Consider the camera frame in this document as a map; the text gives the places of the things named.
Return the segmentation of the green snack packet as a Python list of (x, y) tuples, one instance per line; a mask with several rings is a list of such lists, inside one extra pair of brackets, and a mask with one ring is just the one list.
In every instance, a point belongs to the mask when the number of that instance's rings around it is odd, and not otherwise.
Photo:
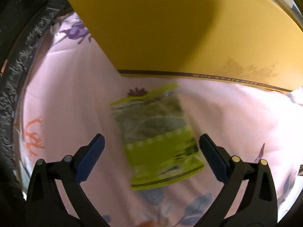
[(132, 190), (167, 186), (204, 169), (178, 87), (165, 85), (110, 105), (132, 170)]

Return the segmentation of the dark carved wooden furniture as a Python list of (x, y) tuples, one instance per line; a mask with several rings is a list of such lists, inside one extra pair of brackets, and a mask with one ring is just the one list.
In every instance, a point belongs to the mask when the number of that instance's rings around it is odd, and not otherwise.
[(1, 198), (23, 198), (15, 174), (13, 122), (25, 78), (67, 0), (1, 0)]

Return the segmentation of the yellow cardboard box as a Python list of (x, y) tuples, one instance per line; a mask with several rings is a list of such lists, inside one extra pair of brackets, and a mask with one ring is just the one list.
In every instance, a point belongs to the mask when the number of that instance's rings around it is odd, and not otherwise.
[(302, 86), (302, 28), (271, 0), (68, 2), (122, 75)]

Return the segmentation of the pink floral tablecloth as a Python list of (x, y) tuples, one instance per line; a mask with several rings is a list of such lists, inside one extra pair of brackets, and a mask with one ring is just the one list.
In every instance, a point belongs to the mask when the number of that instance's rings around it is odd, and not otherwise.
[[(16, 125), (22, 163), (58, 161), (97, 134), (105, 151), (82, 187), (111, 226), (193, 226), (222, 188), (211, 169), (169, 186), (133, 191), (129, 164), (110, 104), (171, 79), (121, 77), (76, 13), (46, 33), (32, 65)], [(283, 215), (302, 190), (302, 106), (294, 94), (238, 84), (176, 79), (181, 103), (198, 137), (247, 162), (268, 161)]]

